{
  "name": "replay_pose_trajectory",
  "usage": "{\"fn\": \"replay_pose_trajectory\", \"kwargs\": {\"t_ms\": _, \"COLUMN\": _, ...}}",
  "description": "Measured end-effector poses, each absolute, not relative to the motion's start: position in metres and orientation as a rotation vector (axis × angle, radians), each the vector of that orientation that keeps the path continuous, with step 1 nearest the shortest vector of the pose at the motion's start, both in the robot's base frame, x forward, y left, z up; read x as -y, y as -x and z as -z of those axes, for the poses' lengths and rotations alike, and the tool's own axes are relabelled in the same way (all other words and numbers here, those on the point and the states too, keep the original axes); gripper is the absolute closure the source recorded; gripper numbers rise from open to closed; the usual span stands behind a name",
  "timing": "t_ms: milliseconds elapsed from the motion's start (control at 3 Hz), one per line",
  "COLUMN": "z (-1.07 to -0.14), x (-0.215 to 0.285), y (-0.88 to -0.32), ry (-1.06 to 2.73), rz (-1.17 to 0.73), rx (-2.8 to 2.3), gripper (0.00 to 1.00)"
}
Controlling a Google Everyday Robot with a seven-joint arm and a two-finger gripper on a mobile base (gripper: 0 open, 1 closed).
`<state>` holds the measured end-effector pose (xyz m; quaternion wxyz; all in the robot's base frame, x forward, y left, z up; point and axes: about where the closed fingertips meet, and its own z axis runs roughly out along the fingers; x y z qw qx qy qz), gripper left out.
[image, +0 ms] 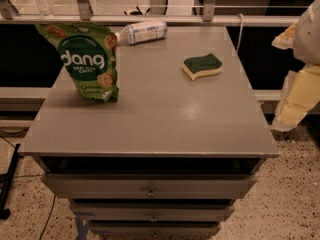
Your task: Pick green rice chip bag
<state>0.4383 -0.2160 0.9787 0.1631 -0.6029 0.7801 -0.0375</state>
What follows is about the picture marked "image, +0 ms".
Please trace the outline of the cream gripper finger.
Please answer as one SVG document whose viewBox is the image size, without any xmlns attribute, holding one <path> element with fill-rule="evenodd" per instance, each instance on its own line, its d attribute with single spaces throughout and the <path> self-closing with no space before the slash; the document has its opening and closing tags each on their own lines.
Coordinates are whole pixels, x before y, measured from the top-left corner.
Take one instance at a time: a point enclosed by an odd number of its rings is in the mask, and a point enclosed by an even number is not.
<svg viewBox="0 0 320 240">
<path fill-rule="evenodd" d="M 291 24 L 284 32 L 276 36 L 272 46 L 278 49 L 293 49 L 297 23 Z"/>
<path fill-rule="evenodd" d="M 280 98 L 272 129 L 288 132 L 320 102 L 320 66 L 307 64 L 299 72 L 289 71 Z"/>
</svg>

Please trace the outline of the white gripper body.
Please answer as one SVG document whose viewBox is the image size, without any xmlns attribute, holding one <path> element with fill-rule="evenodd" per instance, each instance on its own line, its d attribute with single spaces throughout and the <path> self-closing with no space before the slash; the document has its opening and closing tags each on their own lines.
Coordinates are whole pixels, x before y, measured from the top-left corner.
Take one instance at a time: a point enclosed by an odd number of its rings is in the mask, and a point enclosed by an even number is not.
<svg viewBox="0 0 320 240">
<path fill-rule="evenodd" d="M 296 59 L 306 64 L 320 64 L 320 0 L 314 2 L 301 15 L 293 41 Z"/>
</svg>

